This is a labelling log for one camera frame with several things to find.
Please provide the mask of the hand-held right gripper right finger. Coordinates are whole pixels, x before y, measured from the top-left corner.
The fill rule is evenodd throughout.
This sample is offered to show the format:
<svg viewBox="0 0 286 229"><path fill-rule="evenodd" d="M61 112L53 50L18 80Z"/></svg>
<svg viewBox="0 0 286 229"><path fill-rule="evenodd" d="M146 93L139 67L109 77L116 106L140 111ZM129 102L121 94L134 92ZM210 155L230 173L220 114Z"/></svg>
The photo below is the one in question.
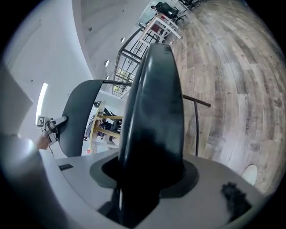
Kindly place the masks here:
<svg viewBox="0 0 286 229"><path fill-rule="evenodd" d="M235 183L246 193L246 199L252 206L264 202L265 196L262 193L227 166L196 156L184 158L197 167L198 183L181 198L161 199L138 228L216 229L224 226L230 213L221 189L228 182Z"/></svg>

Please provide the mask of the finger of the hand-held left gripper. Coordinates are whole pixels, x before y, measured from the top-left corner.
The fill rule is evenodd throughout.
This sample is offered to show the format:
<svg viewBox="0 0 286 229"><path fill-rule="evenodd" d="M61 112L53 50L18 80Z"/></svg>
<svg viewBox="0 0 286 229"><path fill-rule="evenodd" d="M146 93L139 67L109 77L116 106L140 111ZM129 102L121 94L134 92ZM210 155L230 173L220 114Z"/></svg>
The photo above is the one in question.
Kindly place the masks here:
<svg viewBox="0 0 286 229"><path fill-rule="evenodd" d="M67 121L67 117L66 116L62 116L60 118L57 118L57 119L53 120L53 125L54 126L59 126L59 125L65 123L66 121Z"/></svg>

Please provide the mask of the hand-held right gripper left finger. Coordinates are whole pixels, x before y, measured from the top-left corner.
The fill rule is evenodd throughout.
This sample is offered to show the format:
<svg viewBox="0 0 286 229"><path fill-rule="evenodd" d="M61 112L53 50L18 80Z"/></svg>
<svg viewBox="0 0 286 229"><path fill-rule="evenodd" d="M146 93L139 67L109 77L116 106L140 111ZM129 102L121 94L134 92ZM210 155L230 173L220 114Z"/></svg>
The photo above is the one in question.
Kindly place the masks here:
<svg viewBox="0 0 286 229"><path fill-rule="evenodd" d="M58 165L72 165L62 171L64 177L85 203L94 209L111 200L115 180L106 175L102 166L118 155L117 150L82 157L58 159Z"/></svg>

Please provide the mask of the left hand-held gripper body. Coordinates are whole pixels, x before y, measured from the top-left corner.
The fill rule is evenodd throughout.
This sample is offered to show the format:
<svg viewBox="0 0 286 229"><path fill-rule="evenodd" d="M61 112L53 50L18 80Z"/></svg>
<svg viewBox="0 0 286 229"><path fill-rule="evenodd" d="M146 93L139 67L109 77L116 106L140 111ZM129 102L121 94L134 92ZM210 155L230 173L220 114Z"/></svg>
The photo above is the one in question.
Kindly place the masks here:
<svg viewBox="0 0 286 229"><path fill-rule="evenodd" d="M47 136L49 143L55 143L58 140L59 119L38 116L36 121L37 128Z"/></svg>

